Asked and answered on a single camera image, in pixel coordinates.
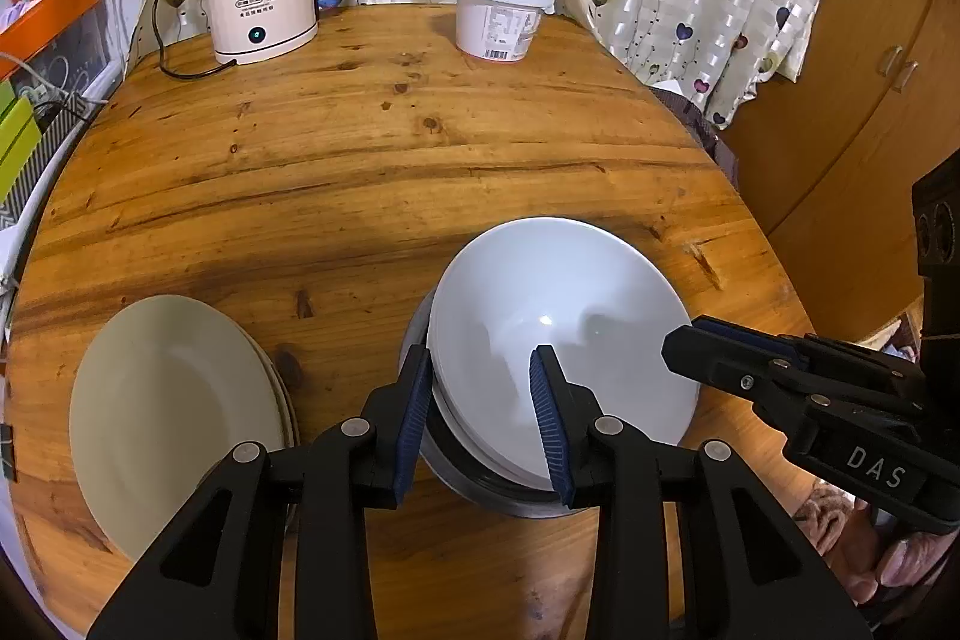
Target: beige plate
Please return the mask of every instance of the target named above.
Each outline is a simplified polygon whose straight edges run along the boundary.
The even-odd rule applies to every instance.
[[[294,412],[293,400],[290,398],[290,391],[287,390],[286,384],[283,383],[280,373],[277,372],[277,367],[274,367],[274,363],[270,360],[267,352],[257,344],[257,341],[242,326],[237,326],[237,328],[250,340],[253,349],[256,350],[256,354],[263,363],[263,368],[267,370],[267,375],[270,376],[277,405],[280,407],[280,414],[283,416],[283,435],[287,447],[299,445],[299,425],[296,423],[296,413]]]
[[[132,560],[235,444],[286,444],[256,349],[185,296],[143,299],[104,325],[77,370],[69,431],[83,499]]]

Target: white bowl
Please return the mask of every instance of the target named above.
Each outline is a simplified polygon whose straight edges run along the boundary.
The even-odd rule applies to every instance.
[[[450,405],[446,403],[446,397],[443,396],[443,389],[440,387],[436,365],[434,365],[434,375],[438,378],[437,384],[435,384],[433,389],[433,398],[437,402],[437,410],[440,410],[440,417],[443,418],[443,423],[446,424],[446,427],[450,429],[450,432],[457,438],[459,444],[463,445],[464,451],[467,451],[470,456],[473,456],[488,470],[491,470],[491,472],[496,473],[500,477],[505,477],[507,480],[527,485],[529,480],[528,476],[517,475],[511,472],[497,460],[495,453],[491,456],[487,451],[477,445],[473,437],[464,429],[460,421],[457,420],[457,416],[453,414],[453,410],[450,410]],[[541,485],[540,487],[546,491],[551,490],[550,485]]]
[[[530,354],[553,345],[566,379],[603,412],[677,444],[699,384],[667,369],[664,337],[689,324],[640,252],[566,218],[503,223],[469,242],[440,279],[427,346],[443,398],[473,442],[515,475],[549,483],[530,398]]]

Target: wooden cabinet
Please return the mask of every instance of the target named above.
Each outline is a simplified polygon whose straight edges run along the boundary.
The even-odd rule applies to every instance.
[[[933,0],[894,89],[769,235],[818,333],[861,339],[923,292],[910,188],[960,148],[959,74],[960,0]]]
[[[741,196],[765,233],[784,221],[870,119],[902,57],[889,76],[878,67],[892,47],[910,49],[930,1],[822,0],[797,84],[775,76],[737,110],[723,139],[740,162]]]

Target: ceramic plate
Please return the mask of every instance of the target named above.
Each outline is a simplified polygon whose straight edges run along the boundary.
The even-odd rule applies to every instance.
[[[275,391],[227,316],[184,296],[120,311],[86,350],[70,398],[83,499],[136,560],[238,442],[284,447]]]
[[[277,399],[277,405],[280,407],[280,415],[283,419],[285,447],[289,448],[294,445],[299,445],[299,424],[296,423],[296,413],[294,413],[294,405],[293,400],[290,398],[290,391],[287,390],[285,382],[280,378],[280,373],[277,372],[277,367],[274,366],[267,352],[260,347],[257,341],[249,335],[245,329],[239,325],[237,325],[237,328],[250,340],[251,345],[253,345],[253,350],[256,350],[256,355],[260,357],[260,362],[270,377],[270,383],[274,387],[274,396],[275,399]]]
[[[467,434],[540,484],[549,472],[530,398],[534,348],[552,344],[568,381],[592,389],[604,413],[676,444],[699,386],[667,369],[661,348],[689,322],[669,282],[622,239],[576,220],[525,218],[477,237],[446,268],[427,344]]]

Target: wooden table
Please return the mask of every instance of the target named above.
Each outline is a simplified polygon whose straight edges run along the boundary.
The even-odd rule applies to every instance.
[[[504,65],[460,54],[453,26],[450,6],[349,9],[296,52],[190,83],[162,76],[153,56],[80,142],[32,249],[8,363],[21,539],[71,626],[90,625],[131,565],[76,484],[70,389],[97,330],[140,298],[194,296],[268,352],[293,354],[307,440],[395,378],[407,321],[457,250],[522,215],[615,232],[691,316],[809,329],[724,175],[589,34],[545,20],[528,57]],[[207,68],[210,43],[171,57]],[[685,444],[707,437],[730,442],[787,509],[808,492],[811,477],[779,456],[782,437],[741,400],[704,389]],[[380,637],[582,637],[595,526],[591,512],[484,511],[421,463],[400,512],[368,514]],[[675,539],[670,565],[677,612]]]

